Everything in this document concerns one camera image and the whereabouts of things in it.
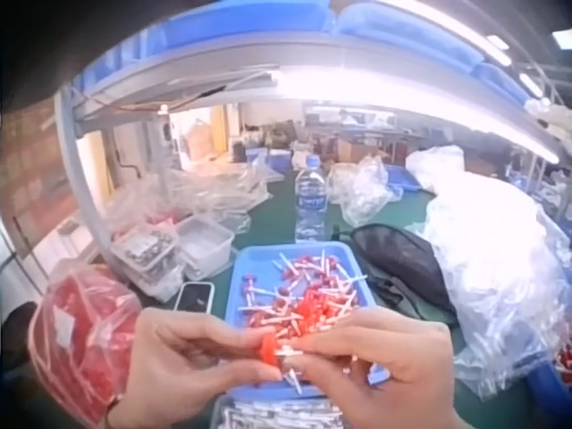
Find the black bag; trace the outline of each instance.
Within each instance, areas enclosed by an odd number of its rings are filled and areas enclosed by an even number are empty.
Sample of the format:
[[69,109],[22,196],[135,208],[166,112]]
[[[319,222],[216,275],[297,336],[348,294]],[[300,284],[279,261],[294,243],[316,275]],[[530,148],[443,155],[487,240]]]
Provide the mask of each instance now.
[[[340,239],[334,228],[334,240]],[[413,232],[381,223],[360,226],[350,232],[348,243],[367,274],[370,289],[388,304],[396,307],[406,299],[425,319],[412,298],[414,291],[421,299],[444,311],[455,321],[455,307],[451,304],[442,271],[431,244]]]

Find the label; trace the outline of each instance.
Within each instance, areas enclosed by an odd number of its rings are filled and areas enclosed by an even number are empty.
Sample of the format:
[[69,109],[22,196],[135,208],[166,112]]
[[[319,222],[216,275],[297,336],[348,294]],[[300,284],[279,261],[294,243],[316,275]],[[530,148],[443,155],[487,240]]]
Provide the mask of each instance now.
[[296,196],[296,207],[304,210],[320,211],[325,210],[326,198],[325,195],[320,196]]
[[58,307],[54,307],[55,342],[69,349],[72,344],[75,318]]
[[152,235],[135,235],[123,242],[123,249],[135,257],[142,257],[145,252],[158,243],[159,239]]

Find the bottle cap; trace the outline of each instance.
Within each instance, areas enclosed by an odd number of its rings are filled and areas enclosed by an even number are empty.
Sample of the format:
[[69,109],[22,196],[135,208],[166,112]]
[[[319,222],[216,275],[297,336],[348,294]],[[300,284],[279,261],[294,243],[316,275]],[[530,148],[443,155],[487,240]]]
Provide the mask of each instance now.
[[318,155],[308,155],[306,158],[306,165],[308,167],[319,167],[320,157]]

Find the red plastic bag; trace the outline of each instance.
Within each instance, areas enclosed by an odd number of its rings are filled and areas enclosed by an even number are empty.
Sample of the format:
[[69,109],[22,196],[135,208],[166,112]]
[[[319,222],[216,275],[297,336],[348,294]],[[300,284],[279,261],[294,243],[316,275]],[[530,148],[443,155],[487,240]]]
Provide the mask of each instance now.
[[71,265],[51,281],[28,332],[30,359],[56,401],[98,425],[129,374],[137,297],[104,266]]

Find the green table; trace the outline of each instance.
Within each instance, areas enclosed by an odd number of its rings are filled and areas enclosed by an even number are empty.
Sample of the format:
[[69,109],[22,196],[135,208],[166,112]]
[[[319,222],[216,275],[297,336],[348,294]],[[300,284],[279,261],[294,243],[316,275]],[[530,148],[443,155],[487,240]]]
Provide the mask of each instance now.
[[[256,207],[250,213],[250,230],[239,235],[234,241],[237,249],[254,245],[291,243],[294,240],[294,177],[271,183],[268,187],[273,197]],[[399,227],[425,219],[425,208],[433,197],[424,192],[406,193],[398,203],[387,205],[372,222],[388,223]],[[332,227],[339,225],[343,231],[350,227],[343,221],[338,206],[329,206],[326,218],[326,233],[332,234]],[[213,309],[214,315],[224,317],[228,288],[232,270],[211,279],[216,287]],[[443,314],[423,300],[418,300],[420,311],[433,320],[442,321]],[[464,347],[459,329],[452,333],[456,350]],[[526,428],[532,419],[533,402],[525,382],[515,383],[509,390],[497,397],[482,402],[464,384],[457,382],[455,407],[459,414],[476,429]],[[208,427],[210,409],[193,421],[192,427]]]

